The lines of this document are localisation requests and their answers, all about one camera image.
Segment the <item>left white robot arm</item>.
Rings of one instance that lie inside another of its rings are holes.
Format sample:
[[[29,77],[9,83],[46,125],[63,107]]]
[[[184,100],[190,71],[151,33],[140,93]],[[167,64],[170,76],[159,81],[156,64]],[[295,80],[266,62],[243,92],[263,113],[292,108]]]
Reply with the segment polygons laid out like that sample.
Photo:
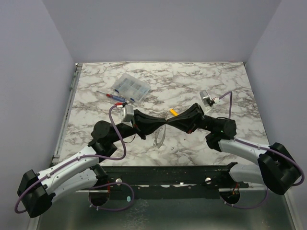
[[[26,212],[36,218],[45,213],[63,196],[82,189],[109,189],[122,185],[122,181],[110,180],[100,166],[104,160],[120,161],[127,155],[124,138],[137,134],[142,139],[166,124],[166,119],[146,115],[139,110],[124,116],[121,123],[113,119],[99,121],[91,133],[92,140],[81,151],[68,159],[35,173],[24,173],[17,190],[18,200],[14,211]]]

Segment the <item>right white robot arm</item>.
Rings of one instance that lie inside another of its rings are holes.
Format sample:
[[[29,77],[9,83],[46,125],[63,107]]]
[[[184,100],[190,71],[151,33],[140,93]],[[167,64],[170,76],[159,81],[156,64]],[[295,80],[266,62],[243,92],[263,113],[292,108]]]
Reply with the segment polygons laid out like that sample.
[[[196,129],[207,130],[209,148],[237,155],[253,163],[250,166],[234,166],[221,174],[220,181],[225,187],[232,187],[237,182],[254,182],[283,195],[289,188],[301,185],[305,180],[303,170],[282,144],[261,145],[237,138],[235,120],[205,115],[197,103],[166,123],[188,134]]]

